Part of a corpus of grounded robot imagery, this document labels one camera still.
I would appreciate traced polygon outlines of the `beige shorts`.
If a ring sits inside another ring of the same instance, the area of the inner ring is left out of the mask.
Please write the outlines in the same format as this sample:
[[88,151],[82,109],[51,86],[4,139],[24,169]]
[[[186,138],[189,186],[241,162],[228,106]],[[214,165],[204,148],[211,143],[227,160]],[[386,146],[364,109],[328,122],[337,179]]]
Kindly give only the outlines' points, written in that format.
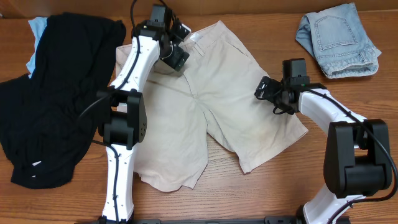
[[222,22],[181,46],[189,54],[183,68],[159,61],[144,87],[149,124],[134,164],[143,182],[163,192],[194,188],[208,165],[208,136],[249,173],[307,133],[298,117],[255,98],[266,72]]

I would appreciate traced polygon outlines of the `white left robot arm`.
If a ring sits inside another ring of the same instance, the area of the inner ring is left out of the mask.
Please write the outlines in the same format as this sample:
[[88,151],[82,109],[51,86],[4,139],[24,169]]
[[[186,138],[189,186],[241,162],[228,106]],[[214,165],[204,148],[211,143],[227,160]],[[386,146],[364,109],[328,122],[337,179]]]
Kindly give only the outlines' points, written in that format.
[[131,51],[118,77],[97,94],[98,132],[108,156],[106,202],[98,223],[132,223],[134,161],[147,129],[144,85],[158,61],[175,71],[183,67],[189,54],[179,44],[190,33],[166,3],[153,5],[150,19],[133,26]]

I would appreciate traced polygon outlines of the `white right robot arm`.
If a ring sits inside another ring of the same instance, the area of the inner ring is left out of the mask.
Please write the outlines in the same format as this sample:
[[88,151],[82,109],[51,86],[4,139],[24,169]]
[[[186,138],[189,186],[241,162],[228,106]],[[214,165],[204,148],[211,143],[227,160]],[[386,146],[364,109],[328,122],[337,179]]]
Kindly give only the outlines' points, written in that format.
[[367,119],[312,83],[303,58],[282,63],[281,81],[262,77],[254,95],[274,105],[274,114],[301,113],[327,135],[324,186],[295,216],[268,216],[265,223],[349,223],[345,211],[356,203],[381,202],[397,193],[397,166],[390,154],[387,124]]

